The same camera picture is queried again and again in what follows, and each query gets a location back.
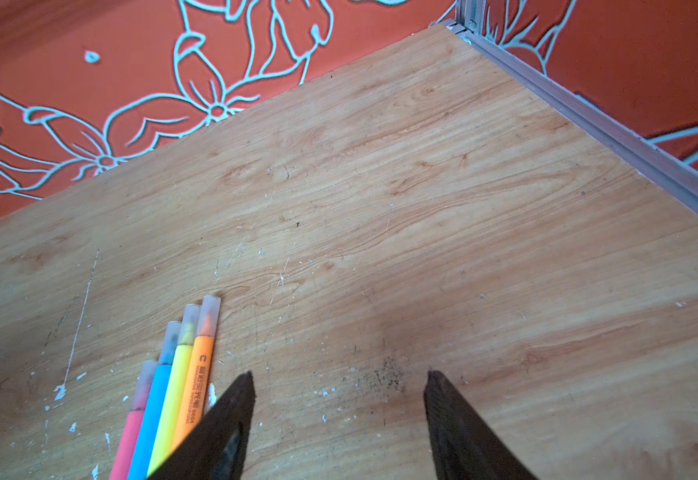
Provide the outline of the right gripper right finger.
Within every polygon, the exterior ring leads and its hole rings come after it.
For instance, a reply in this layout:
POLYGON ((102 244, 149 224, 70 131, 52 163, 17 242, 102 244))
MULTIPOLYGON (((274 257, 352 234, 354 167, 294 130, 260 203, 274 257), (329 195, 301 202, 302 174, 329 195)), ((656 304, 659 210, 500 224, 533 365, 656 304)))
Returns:
POLYGON ((439 479, 535 477, 442 372, 428 372, 423 398, 439 479))

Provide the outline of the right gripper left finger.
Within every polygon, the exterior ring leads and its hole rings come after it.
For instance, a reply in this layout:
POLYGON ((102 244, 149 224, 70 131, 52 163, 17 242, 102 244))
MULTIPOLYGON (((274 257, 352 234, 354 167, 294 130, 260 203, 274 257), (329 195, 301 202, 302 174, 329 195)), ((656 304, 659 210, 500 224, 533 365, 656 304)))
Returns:
POLYGON ((238 480, 255 406, 253 375, 239 375, 151 479, 238 480))

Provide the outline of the orange marker pen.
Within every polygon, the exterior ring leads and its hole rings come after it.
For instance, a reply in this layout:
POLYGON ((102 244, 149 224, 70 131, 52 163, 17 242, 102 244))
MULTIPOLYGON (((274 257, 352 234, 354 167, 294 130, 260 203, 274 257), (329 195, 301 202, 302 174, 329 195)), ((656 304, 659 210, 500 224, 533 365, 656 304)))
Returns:
POLYGON ((173 450, 199 424, 203 416, 220 306, 221 299, 217 296, 208 295, 203 298, 172 441, 173 450))

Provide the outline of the yellow marker pen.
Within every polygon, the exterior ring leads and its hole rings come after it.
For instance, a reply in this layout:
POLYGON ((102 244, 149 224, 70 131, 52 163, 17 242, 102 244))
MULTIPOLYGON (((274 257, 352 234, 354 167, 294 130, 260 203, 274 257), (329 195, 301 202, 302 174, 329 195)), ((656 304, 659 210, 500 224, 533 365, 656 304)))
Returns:
POLYGON ((173 450, 172 443, 183 397, 189 360, 196 336, 199 315, 199 305, 188 304, 185 306, 161 416, 147 470, 148 476, 168 458, 173 450))

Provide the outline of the blue marker pen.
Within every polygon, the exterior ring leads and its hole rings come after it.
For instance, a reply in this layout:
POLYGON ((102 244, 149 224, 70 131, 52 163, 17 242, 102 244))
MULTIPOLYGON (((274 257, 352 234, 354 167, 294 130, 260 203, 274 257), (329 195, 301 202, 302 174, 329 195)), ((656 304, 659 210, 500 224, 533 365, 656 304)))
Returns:
POLYGON ((180 330, 181 323, 179 321, 170 321, 167 324, 161 352, 147 398, 141 428, 129 468, 128 480, 147 478, 149 462, 164 404, 173 358, 178 345, 180 330))

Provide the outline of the pink marker pen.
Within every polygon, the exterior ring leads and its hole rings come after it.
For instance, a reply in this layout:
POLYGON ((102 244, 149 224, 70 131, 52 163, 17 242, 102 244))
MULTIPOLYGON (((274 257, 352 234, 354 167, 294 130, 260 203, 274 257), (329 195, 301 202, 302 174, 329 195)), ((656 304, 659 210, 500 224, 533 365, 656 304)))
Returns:
POLYGON ((133 402, 126 418, 115 461, 109 476, 110 480, 125 480, 128 477, 157 366, 158 362, 155 360, 147 360, 143 363, 136 382, 133 402))

